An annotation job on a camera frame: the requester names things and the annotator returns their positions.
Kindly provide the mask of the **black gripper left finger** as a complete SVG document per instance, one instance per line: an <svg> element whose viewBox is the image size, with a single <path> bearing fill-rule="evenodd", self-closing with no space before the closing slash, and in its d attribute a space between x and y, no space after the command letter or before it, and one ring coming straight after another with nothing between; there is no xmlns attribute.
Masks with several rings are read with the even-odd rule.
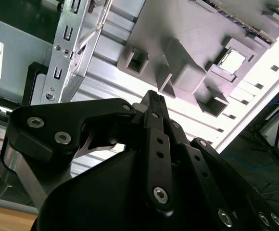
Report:
<svg viewBox="0 0 279 231"><path fill-rule="evenodd" d="M147 202L174 212L170 140L159 98L148 91L139 106L120 98L22 106L10 117L0 171L26 191L38 210L60 185L124 151L144 158Z"/></svg>

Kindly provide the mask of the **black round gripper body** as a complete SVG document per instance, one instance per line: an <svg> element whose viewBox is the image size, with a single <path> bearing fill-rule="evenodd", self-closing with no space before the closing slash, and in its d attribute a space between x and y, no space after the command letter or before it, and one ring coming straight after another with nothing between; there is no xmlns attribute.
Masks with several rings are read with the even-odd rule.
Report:
<svg viewBox="0 0 279 231"><path fill-rule="evenodd" d="M35 222L37 231L217 231L195 179L172 164L174 212L148 204L144 158L124 151L56 188Z"/></svg>

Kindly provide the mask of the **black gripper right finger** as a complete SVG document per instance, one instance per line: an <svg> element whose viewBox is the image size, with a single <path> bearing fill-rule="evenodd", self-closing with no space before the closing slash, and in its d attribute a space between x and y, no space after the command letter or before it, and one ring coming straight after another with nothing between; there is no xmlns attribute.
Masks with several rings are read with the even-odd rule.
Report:
<svg viewBox="0 0 279 231"><path fill-rule="evenodd" d="M279 231L279 214L205 140L188 140L159 98L170 140L176 231Z"/></svg>

